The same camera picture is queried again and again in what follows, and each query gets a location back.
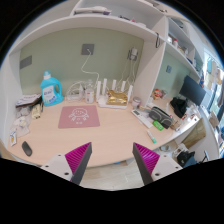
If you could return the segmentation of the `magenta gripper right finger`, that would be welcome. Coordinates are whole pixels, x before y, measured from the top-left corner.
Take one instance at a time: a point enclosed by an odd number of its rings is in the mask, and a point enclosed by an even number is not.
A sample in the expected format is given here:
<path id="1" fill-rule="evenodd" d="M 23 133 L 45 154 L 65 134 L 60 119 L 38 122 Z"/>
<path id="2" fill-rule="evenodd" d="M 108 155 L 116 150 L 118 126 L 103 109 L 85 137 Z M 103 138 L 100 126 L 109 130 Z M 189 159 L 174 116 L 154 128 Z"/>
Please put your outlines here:
<path id="1" fill-rule="evenodd" d="M 133 144 L 133 155 L 145 185 L 182 169 L 170 156 L 159 155 L 138 143 Z"/>

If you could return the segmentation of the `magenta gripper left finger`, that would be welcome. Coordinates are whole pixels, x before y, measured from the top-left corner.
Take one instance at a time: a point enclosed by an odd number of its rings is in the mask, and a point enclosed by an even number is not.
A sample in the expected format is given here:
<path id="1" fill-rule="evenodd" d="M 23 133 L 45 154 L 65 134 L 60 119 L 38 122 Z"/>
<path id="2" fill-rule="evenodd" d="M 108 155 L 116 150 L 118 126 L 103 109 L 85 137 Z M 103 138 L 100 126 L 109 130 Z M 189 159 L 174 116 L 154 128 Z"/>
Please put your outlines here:
<path id="1" fill-rule="evenodd" d="M 91 154 L 92 143 L 89 142 L 73 149 L 67 154 L 57 154 L 44 164 L 42 169 L 79 185 Z"/>

